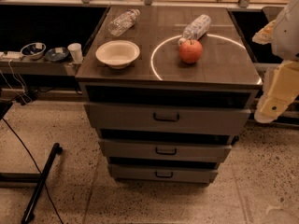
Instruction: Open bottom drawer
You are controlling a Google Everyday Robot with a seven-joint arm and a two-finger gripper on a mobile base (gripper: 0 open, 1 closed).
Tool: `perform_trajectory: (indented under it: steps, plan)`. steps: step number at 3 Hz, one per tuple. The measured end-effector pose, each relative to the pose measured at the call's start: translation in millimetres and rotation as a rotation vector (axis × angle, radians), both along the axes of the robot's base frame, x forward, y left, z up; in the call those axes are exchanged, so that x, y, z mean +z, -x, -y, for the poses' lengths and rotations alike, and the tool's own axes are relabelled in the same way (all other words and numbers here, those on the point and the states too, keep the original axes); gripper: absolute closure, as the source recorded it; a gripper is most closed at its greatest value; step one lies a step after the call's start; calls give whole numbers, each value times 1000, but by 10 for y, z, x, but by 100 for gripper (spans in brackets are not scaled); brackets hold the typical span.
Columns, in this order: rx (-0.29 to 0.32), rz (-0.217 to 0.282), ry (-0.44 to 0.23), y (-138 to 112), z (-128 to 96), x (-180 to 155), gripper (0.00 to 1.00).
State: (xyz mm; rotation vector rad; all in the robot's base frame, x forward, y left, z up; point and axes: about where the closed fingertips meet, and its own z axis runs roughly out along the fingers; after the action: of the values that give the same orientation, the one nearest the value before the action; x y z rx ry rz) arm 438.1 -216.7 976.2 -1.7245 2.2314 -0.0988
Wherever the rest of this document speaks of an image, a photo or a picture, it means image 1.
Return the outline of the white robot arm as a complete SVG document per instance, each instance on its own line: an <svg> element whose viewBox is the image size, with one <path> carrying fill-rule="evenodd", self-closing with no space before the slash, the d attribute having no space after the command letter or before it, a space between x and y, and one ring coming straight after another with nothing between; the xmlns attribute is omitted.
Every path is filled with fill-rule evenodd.
<svg viewBox="0 0 299 224"><path fill-rule="evenodd" d="M280 65L265 72L263 95L254 113L256 121L270 123L299 95L299 0L290 0L252 41L270 44L272 53L282 59Z"/></svg>

